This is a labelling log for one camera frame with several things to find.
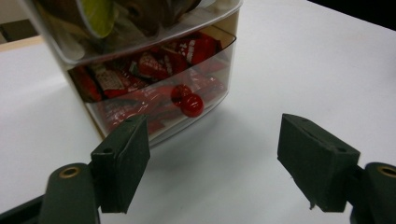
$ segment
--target white surface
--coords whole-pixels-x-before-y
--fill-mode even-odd
[[[128,215],[102,223],[349,223],[309,210],[276,159],[282,113],[396,164],[396,33],[303,0],[246,0],[232,88],[151,150]],[[0,213],[44,193],[100,138],[44,45],[0,53]]]

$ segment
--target red candy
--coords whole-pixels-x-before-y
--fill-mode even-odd
[[[150,52],[143,52],[138,62],[139,76],[152,78],[153,80],[163,80],[168,77],[163,64],[159,63]]]
[[[170,120],[201,116],[205,104],[223,95],[226,87],[207,75],[228,66],[213,57],[220,50],[218,40],[198,32],[111,62],[78,67],[74,80],[86,98],[99,101],[94,106],[108,132],[133,115],[146,114],[152,134]]]
[[[199,95],[192,93],[183,97],[180,108],[187,117],[196,118],[204,111],[204,102]]]
[[[175,105],[180,106],[181,100],[183,99],[183,97],[190,95],[190,94],[192,94],[192,91],[188,86],[177,85],[172,89],[172,92],[171,92],[172,102]]]

